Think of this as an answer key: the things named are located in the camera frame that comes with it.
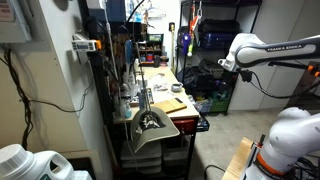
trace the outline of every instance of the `workbench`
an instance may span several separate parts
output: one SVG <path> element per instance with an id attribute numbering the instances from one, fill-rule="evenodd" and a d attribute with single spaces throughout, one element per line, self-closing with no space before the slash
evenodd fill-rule
<path id="1" fill-rule="evenodd" d="M 191 159 L 192 159 L 192 153 L 193 153 L 193 149 L 194 149 L 194 142 L 195 142 L 196 132 L 197 132 L 197 123 L 198 123 L 198 119 L 200 117 L 199 112 L 195 109 L 194 105 L 189 100 L 189 98 L 183 88 L 182 88 L 182 91 L 180 91 L 180 92 L 174 93 L 171 91 L 171 84 L 178 83 L 178 81 L 175 78 L 175 76 L 173 75 L 173 73 L 171 72 L 169 67 L 159 67 L 159 68 L 143 67 L 142 69 L 143 69 L 143 73 L 144 73 L 144 79 L 148 80 L 147 87 L 151 88 L 152 90 L 153 90 L 153 85 L 155 83 L 159 83 L 159 82 L 155 82 L 155 81 L 159 81 L 159 77 L 157 77 L 157 76 L 161 75 L 162 79 L 160 79 L 160 80 L 163 82 L 166 82 L 167 90 L 152 91 L 154 103 L 162 102 L 162 101 L 173 99 L 173 98 L 178 98 L 187 106 L 185 109 L 181 109 L 181 110 L 178 110 L 175 112 L 168 113 L 168 116 L 171 118 L 171 120 L 173 122 L 175 122 L 177 120 L 188 120 L 188 121 L 192 120 L 194 123 L 194 125 L 193 125 L 194 128 L 192 129 L 191 132 L 190 131 L 184 132 L 183 129 L 179 129 L 179 127 L 177 127 L 180 131 L 180 134 L 190 135 L 187 165 L 186 165 L 185 173 L 182 175 L 182 177 L 184 177 L 184 179 L 188 179 L 190 165 L 191 165 Z M 133 117 L 135 116 L 135 114 L 139 111 L 139 107 L 132 107 L 131 110 L 132 110 L 131 117 L 125 118 L 125 119 L 124 118 L 115 118 L 113 121 L 114 124 L 117 125 L 117 124 L 121 124 L 124 122 L 130 123 L 133 120 Z"/>
<path id="2" fill-rule="evenodd" d="M 239 180 L 249 157 L 252 143 L 253 141 L 245 137 L 241 140 L 222 180 Z"/>

